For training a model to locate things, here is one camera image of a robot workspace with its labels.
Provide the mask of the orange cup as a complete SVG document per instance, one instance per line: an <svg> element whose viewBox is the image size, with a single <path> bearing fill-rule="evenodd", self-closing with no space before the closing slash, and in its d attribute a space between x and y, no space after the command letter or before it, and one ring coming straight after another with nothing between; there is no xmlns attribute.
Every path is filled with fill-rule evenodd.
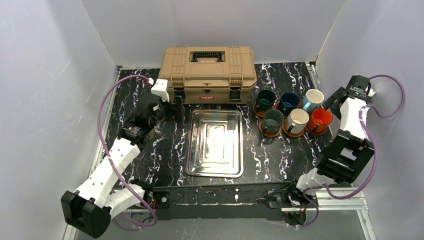
<svg viewBox="0 0 424 240"><path fill-rule="evenodd" d="M324 108L316 109L309 118L306 126L313 132L321 132L333 121L332 113Z"/></svg>

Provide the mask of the white cup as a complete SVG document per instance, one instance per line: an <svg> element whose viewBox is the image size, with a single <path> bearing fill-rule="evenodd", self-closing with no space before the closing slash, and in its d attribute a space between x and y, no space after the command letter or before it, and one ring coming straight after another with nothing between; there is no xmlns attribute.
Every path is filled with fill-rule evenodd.
<svg viewBox="0 0 424 240"><path fill-rule="evenodd" d="M302 99L300 108L312 114L325 100L324 94L317 89L309 89Z"/></svg>

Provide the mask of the brown wooden coaster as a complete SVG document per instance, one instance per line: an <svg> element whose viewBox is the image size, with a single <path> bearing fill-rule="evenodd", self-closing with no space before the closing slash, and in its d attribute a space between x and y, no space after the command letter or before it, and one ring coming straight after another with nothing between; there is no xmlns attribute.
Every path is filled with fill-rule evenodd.
<svg viewBox="0 0 424 240"><path fill-rule="evenodd" d="M259 121L258 129L259 129L260 133L261 133L263 136L267 137L267 138L276 138L276 137L278 137L278 136L282 133L282 131L283 131L282 127L280 126L277 132L275 132L275 133L266 133L266 132L265 132L265 129L263 128L263 120L262 120L262 119Z"/></svg>
<svg viewBox="0 0 424 240"><path fill-rule="evenodd" d="M291 138L299 138L300 136L302 136L305 133L305 128L302 129L302 131L300 133L294 134L294 133L290 133L288 132L287 128L286 128L286 123L287 123L287 119L285 119L281 125L281 129L284 132L284 134L288 137Z"/></svg>
<svg viewBox="0 0 424 240"><path fill-rule="evenodd" d="M259 102L256 102L252 107L253 113L259 117L263 118L265 116L265 113L267 110L269 110L268 106L266 104L262 104Z"/></svg>
<svg viewBox="0 0 424 240"><path fill-rule="evenodd" d="M274 104L274 106L273 106L273 108L274 109L276 109L276 110L279 110L280 112L282 111L282 108L280 107L280 101L278 100L275 104Z"/></svg>
<svg viewBox="0 0 424 240"><path fill-rule="evenodd" d="M306 126L305 127L305 130L309 133L309 134L311 134L311 135L313 135L313 136L317 136L317 137L319 137L319 136L322 136L322 135L324 135L327 131L328 131L328 129L329 129L329 127L327 126L323 131L321 131L321 132L316 132L316 131L312 131L308 126Z"/></svg>

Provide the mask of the cream cup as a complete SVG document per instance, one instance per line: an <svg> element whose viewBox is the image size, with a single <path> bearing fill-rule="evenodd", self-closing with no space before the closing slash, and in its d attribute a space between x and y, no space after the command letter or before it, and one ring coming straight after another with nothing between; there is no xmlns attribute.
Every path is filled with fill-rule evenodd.
<svg viewBox="0 0 424 240"><path fill-rule="evenodd" d="M285 124L289 133L298 134L306 127L309 122L309 114L300 108L296 108L290 112Z"/></svg>

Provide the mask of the navy blue cup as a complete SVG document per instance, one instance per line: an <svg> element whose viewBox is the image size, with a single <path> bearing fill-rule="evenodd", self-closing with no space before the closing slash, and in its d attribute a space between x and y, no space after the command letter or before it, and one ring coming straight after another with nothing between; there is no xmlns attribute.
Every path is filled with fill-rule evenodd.
<svg viewBox="0 0 424 240"><path fill-rule="evenodd" d="M294 92L285 92L281 95L277 109L288 117L290 112L297 108L300 98Z"/></svg>

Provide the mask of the dark grey cup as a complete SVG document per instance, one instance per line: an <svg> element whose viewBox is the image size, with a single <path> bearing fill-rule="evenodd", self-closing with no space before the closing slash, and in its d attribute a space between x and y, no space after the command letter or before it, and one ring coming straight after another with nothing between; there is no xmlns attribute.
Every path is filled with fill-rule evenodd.
<svg viewBox="0 0 424 240"><path fill-rule="evenodd" d="M278 109L269 109L262 119L261 129L265 134L276 134L280 131L284 119L284 115Z"/></svg>

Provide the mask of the teal cup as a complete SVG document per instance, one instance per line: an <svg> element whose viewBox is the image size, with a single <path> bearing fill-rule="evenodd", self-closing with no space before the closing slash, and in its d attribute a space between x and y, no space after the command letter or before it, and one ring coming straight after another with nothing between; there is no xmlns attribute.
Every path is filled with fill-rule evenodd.
<svg viewBox="0 0 424 240"><path fill-rule="evenodd" d="M254 110L257 112L263 112L270 110L276 101L276 94L269 89L261 90L255 101Z"/></svg>

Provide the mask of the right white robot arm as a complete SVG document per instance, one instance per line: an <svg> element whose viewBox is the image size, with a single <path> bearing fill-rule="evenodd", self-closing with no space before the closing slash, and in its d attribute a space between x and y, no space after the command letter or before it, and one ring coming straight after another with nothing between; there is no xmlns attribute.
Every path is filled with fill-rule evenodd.
<svg viewBox="0 0 424 240"><path fill-rule="evenodd" d="M363 125L366 124L370 79L353 75L346 87L340 87L323 108L340 121L340 127L324 147L316 167L299 177L294 190L313 196L324 186L352 183L374 155L375 148Z"/></svg>

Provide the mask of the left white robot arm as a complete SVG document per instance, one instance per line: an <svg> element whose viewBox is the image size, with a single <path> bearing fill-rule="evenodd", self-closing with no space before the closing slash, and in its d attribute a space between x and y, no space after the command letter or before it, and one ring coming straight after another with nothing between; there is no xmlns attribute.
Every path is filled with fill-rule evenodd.
<svg viewBox="0 0 424 240"><path fill-rule="evenodd" d="M154 129L162 121L172 119L171 101L167 96L144 95L141 105L119 130L111 147L105 147L105 157L88 179L75 191L61 197L65 222L94 239L99 238L111 221L128 208L142 204L157 222L153 207L144 199L150 186L141 180L126 182L122 176L126 167L152 139Z"/></svg>

